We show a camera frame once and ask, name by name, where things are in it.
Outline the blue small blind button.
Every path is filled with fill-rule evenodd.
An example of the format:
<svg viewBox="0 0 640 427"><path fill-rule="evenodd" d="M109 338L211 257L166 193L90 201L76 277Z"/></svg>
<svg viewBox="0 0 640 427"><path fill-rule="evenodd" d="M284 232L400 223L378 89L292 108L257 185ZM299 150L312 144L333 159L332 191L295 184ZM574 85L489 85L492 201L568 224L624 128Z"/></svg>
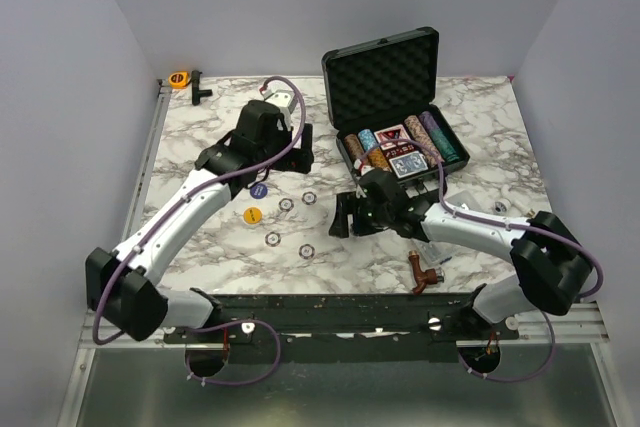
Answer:
<svg viewBox="0 0 640 427"><path fill-rule="evenodd" d="M263 182L255 183L250 187L249 192L252 198L263 199L268 195L268 187Z"/></svg>

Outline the yellow big blind button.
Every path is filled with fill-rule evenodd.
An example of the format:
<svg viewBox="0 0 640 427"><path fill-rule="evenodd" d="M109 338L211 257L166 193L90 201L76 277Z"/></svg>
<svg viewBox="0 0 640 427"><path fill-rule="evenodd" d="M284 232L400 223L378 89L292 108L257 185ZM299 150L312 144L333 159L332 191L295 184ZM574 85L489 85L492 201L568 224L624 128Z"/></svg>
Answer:
<svg viewBox="0 0 640 427"><path fill-rule="evenodd" d="M243 213L244 221L249 225L255 225L262 221L262 211L257 207L249 207Z"/></svg>

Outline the black triangular all-in button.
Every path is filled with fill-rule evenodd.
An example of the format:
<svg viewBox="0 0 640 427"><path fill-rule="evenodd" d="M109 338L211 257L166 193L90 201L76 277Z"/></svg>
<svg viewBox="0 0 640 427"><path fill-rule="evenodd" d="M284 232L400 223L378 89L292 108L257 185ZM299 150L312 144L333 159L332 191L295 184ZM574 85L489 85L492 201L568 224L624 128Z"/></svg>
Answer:
<svg viewBox="0 0 640 427"><path fill-rule="evenodd" d="M407 139L407 132L403 126L394 126L376 132L380 141Z"/></svg>

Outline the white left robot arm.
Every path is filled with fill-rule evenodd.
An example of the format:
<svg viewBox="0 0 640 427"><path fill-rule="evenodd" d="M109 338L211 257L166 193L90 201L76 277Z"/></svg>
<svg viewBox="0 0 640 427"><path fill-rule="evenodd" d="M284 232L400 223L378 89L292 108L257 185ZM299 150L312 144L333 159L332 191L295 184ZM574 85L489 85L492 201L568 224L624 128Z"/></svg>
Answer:
<svg viewBox="0 0 640 427"><path fill-rule="evenodd" d="M291 125L293 111L304 109L300 96L249 101L236 127L199 154L178 191L147 224L112 250L89 254L87 305L96 322L106 320L136 341L161 327L187 328L201 342L220 334L222 319L211 296L195 288L162 291L159 284L198 229L259 172L310 171L313 128Z"/></svg>

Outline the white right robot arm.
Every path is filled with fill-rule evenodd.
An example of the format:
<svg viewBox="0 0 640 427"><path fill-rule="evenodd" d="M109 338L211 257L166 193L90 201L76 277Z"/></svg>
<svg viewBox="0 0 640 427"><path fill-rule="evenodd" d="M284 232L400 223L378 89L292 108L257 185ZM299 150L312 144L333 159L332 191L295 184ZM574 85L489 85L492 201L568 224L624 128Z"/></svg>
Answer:
<svg viewBox="0 0 640 427"><path fill-rule="evenodd" d="M446 186L414 196L386 171L374 168L353 192L337 195L329 234L368 236L391 230L402 238L465 247L511 264L511 276L477 287L453 318L480 339L506 318L539 310L563 316L582 294L596 263L560 219L501 217L464 209L442 196Z"/></svg>

